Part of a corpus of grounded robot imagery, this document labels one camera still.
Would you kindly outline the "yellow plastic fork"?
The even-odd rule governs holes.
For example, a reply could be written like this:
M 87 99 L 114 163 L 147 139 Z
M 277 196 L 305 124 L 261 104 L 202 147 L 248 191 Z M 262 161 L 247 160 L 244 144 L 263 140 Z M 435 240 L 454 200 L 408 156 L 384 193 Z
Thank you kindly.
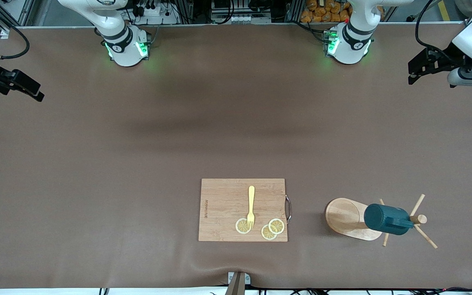
M 254 226 L 254 199 L 255 199 L 255 187 L 253 185 L 248 187 L 248 214 L 247 214 L 247 226 L 251 230 Z

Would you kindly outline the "orange toy pile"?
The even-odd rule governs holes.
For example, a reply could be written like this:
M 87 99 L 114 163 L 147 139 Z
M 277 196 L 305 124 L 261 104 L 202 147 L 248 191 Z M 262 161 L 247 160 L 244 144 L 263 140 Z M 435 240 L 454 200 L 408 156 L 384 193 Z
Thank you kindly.
M 383 19 L 384 6 L 395 4 L 392 0 L 305 0 L 305 7 L 293 21 L 376 26 Z

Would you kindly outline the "wooden mug tree rack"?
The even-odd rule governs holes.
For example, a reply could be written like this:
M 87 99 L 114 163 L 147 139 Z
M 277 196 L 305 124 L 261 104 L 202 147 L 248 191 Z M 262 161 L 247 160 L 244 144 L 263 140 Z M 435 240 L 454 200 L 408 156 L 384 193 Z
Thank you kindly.
M 410 219 L 414 223 L 412 229 L 416 230 L 427 241 L 427 243 L 436 250 L 438 249 L 438 245 L 424 232 L 422 228 L 422 226 L 428 222 L 428 218 L 424 214 L 418 214 L 418 209 L 424 199 L 425 195 L 421 194 L 412 210 L 410 212 L 405 211 L 410 215 Z M 382 199 L 379 199 L 379 203 L 377 204 L 386 205 Z M 363 218 L 367 206 L 369 205 L 348 198 L 336 198 L 327 205 L 324 217 L 329 228 L 335 233 L 362 241 L 374 241 L 383 237 L 382 246 L 386 247 L 388 245 L 389 237 L 393 234 L 382 233 L 367 228 Z

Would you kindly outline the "white socket strip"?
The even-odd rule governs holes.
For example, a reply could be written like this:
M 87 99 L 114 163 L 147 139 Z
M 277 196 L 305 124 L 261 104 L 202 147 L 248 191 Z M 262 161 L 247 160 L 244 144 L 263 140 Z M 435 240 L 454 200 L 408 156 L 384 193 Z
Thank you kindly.
M 228 18 L 229 14 L 225 11 L 221 14 L 210 14 L 210 19 L 215 23 L 223 23 Z M 243 13 L 234 13 L 232 17 L 227 20 L 224 24 L 234 24 L 234 25 L 247 25 L 247 24 L 270 24 L 272 19 L 270 18 L 269 13 L 258 13 L 258 14 L 243 14 Z

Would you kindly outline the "teal cup yellow inside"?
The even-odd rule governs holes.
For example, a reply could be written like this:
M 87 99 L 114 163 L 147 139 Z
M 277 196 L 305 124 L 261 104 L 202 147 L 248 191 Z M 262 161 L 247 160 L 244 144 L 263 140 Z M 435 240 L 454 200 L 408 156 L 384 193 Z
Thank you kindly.
M 370 204 L 363 218 L 367 228 L 387 234 L 403 235 L 414 227 L 410 215 L 399 207 Z

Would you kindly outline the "white power strip black plugs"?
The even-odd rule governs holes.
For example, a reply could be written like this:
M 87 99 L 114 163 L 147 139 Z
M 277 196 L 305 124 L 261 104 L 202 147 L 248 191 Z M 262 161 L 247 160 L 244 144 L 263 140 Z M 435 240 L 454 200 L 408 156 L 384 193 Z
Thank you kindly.
M 177 6 L 168 0 L 132 0 L 128 12 L 135 25 L 182 24 Z

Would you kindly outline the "brown table mat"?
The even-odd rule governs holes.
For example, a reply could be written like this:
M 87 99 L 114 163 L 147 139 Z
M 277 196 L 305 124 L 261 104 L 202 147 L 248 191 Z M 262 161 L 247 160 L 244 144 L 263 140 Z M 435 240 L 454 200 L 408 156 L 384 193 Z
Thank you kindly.
M 421 47 L 382 24 L 357 65 L 296 25 L 164 27 L 150 59 L 107 58 L 92 29 L 25 29 L 2 62 L 43 102 L 0 95 L 0 288 L 177 288 L 231 271 L 267 289 L 472 289 L 472 87 L 408 85 Z M 198 240 L 202 179 L 284 179 L 288 241 Z M 336 198 L 418 214 L 362 241 Z

